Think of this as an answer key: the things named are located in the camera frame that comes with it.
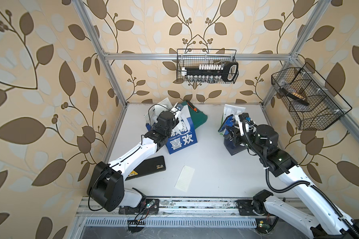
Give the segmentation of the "blue stapler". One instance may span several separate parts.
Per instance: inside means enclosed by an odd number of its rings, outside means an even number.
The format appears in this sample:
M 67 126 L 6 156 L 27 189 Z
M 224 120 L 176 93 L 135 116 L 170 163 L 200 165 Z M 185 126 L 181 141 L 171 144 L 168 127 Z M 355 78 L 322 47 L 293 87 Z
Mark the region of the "blue stapler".
M 234 115 L 231 114 L 225 118 L 220 128 L 218 129 L 218 132 L 222 133 L 227 129 L 227 127 L 233 127 L 234 125 L 235 125 L 235 118 Z

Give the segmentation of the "dark blue bag white handles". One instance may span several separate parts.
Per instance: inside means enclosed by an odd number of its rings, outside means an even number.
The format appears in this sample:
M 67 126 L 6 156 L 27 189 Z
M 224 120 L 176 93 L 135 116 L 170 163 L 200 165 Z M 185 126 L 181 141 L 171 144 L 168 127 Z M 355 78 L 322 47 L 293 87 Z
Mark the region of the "dark blue bag white handles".
M 234 136 L 232 133 L 226 131 L 223 137 L 224 137 L 224 142 L 223 142 L 224 146 L 231 156 L 234 156 L 244 150 L 247 150 L 247 146 L 237 142 L 236 136 Z

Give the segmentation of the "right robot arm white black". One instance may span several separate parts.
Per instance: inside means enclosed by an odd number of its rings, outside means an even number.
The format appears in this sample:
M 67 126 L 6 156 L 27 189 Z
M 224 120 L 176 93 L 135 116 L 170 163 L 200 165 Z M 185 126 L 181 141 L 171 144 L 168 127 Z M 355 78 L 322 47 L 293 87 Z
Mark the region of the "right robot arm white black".
M 286 151 L 278 147 L 278 133 L 269 125 L 256 125 L 251 119 L 221 127 L 234 146 L 245 146 L 258 156 L 265 170 L 267 190 L 257 193 L 254 210 L 279 217 L 309 239 L 359 239 L 359 219 L 341 210 L 306 175 Z M 311 215 L 286 204 L 276 193 L 293 191 Z

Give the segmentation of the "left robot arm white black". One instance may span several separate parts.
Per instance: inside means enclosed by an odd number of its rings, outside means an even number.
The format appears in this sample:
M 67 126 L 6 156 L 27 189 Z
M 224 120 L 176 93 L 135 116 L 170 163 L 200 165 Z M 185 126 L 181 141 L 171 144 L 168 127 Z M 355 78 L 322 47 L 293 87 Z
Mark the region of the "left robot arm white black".
M 179 109 L 161 112 L 157 122 L 141 136 L 140 143 L 134 148 L 109 163 L 96 164 L 87 189 L 88 197 L 108 212 L 119 206 L 139 207 L 143 194 L 136 189 L 126 189 L 125 179 L 168 142 L 173 129 L 180 122 L 180 112 Z

